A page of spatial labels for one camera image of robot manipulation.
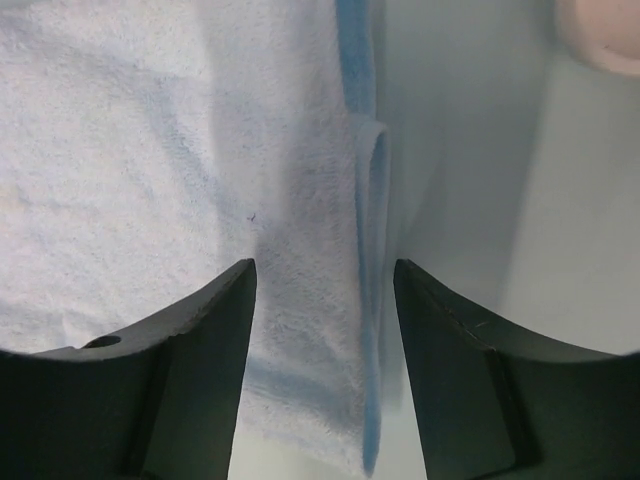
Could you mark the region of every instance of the towel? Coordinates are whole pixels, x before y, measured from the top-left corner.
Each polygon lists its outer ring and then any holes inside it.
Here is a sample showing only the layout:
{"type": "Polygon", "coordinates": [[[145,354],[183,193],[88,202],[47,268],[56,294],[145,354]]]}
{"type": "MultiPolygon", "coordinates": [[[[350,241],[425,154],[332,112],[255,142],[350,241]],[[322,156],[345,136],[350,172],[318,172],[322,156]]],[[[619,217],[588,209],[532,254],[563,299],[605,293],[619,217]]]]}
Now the towel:
{"type": "Polygon", "coordinates": [[[239,427],[370,475],[388,160],[367,2],[43,1],[0,13],[0,66],[0,346],[81,346],[254,257],[239,427]]]}

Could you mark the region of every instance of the black plastic part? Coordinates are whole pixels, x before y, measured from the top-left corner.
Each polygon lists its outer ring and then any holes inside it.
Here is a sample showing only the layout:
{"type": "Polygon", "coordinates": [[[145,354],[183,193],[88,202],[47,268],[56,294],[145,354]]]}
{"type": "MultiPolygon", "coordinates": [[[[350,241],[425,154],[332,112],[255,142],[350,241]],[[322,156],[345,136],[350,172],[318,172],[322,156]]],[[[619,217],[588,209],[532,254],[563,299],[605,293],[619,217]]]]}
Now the black plastic part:
{"type": "Polygon", "coordinates": [[[526,330],[407,260],[394,286],[429,480],[640,478],[640,354],[526,330]]]}
{"type": "Polygon", "coordinates": [[[0,351],[0,477],[227,478],[253,260],[83,349],[0,351]]]}

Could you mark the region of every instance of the white towel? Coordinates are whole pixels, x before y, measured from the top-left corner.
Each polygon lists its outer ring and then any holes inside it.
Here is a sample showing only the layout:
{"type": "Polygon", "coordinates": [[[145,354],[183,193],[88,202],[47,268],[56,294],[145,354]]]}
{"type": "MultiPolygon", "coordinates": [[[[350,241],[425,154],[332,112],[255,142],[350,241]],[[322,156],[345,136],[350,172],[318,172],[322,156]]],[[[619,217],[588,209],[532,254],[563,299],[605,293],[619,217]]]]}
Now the white towel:
{"type": "Polygon", "coordinates": [[[370,473],[388,179],[341,26],[323,0],[1,13],[1,346],[80,346],[255,257],[240,424],[370,473]]]}

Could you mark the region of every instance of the pink object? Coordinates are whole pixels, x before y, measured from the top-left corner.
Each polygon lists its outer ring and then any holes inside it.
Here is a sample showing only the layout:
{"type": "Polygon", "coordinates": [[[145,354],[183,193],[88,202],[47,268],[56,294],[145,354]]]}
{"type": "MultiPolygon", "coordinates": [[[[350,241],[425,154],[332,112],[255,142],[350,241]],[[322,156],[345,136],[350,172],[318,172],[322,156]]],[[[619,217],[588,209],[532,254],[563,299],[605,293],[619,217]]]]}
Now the pink object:
{"type": "Polygon", "coordinates": [[[556,0],[556,23],[587,63],[640,76],[640,0],[556,0]]]}

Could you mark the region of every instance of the light blue towel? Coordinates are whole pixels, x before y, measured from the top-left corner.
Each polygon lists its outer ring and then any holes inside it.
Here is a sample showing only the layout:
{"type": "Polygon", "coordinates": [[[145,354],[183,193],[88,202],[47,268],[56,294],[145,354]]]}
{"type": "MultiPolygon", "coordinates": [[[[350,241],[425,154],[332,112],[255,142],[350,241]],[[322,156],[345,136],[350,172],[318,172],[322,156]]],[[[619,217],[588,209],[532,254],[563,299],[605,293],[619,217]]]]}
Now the light blue towel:
{"type": "Polygon", "coordinates": [[[239,428],[370,474],[388,159],[369,29],[362,0],[0,13],[1,346],[82,345],[254,257],[239,428]]]}

